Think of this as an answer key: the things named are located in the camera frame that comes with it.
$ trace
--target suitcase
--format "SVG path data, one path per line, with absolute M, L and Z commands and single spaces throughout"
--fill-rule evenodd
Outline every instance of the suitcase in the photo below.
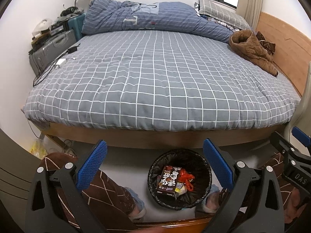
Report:
M 29 61 L 35 75 L 41 74 L 50 63 L 74 43 L 76 43 L 74 30 L 70 30 L 51 38 L 38 51 L 30 54 Z
M 85 13 L 68 20 L 69 29 L 73 29 L 75 31 L 75 37 L 77 41 L 79 41 L 83 37 L 82 27 L 83 27 L 84 18 L 85 18 Z

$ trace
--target wooden board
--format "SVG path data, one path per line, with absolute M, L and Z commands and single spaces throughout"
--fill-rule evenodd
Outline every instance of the wooden board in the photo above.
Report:
M 164 228 L 164 233 L 201 233 L 206 228 L 211 219 L 212 216 L 208 215 L 201 218 L 182 221 L 135 224 L 140 229 L 161 226 Z
M 211 138 L 218 146 L 247 143 L 268 138 L 272 132 L 282 130 L 284 125 L 249 130 L 210 131 L 143 131 L 143 130 L 100 130 L 85 127 L 66 126 L 50 123 L 44 134 L 74 141 L 95 144 L 103 139 L 109 146 L 141 149 L 196 149 L 202 148 L 203 141 Z
M 311 40 L 293 26 L 264 12 L 260 13 L 256 30 L 276 44 L 274 63 L 302 95 L 311 61 Z

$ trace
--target plastic bag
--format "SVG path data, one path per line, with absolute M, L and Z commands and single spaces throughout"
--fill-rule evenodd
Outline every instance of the plastic bag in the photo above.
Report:
M 47 154 L 46 149 L 44 147 L 43 139 L 36 139 L 32 148 L 30 149 L 30 153 L 36 156 L 39 159 L 43 159 Z

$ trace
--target slipper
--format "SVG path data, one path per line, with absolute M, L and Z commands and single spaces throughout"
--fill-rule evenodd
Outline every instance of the slipper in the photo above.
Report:
M 208 214 L 216 214 L 217 210 L 212 210 L 212 209 L 209 209 L 207 206 L 206 206 L 206 200 L 207 198 L 213 194 L 213 193 L 216 193 L 216 192 L 220 192 L 218 186 L 216 185 L 212 185 L 211 186 L 211 190 L 209 192 L 209 194 L 205 197 L 205 199 L 202 201 L 202 203 L 200 204 L 200 206 L 198 207 L 198 211 L 202 211 L 202 212 L 205 212 L 205 213 L 208 213 Z
M 130 220 L 133 221 L 133 220 L 142 219 L 147 214 L 147 210 L 145 208 L 145 203 L 138 197 L 138 194 L 136 194 L 132 189 L 130 189 L 129 187 L 125 187 L 125 189 L 131 194 L 131 196 L 134 199 L 135 204 L 139 210 L 138 215 L 129 217 Z

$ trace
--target grey suitcase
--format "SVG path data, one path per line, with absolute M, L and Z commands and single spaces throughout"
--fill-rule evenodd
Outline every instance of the grey suitcase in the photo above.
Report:
M 51 62 L 74 43 L 76 43 L 75 33 L 74 30 L 70 30 L 55 36 L 38 51 L 30 54 L 29 61 L 35 75 L 41 74 Z

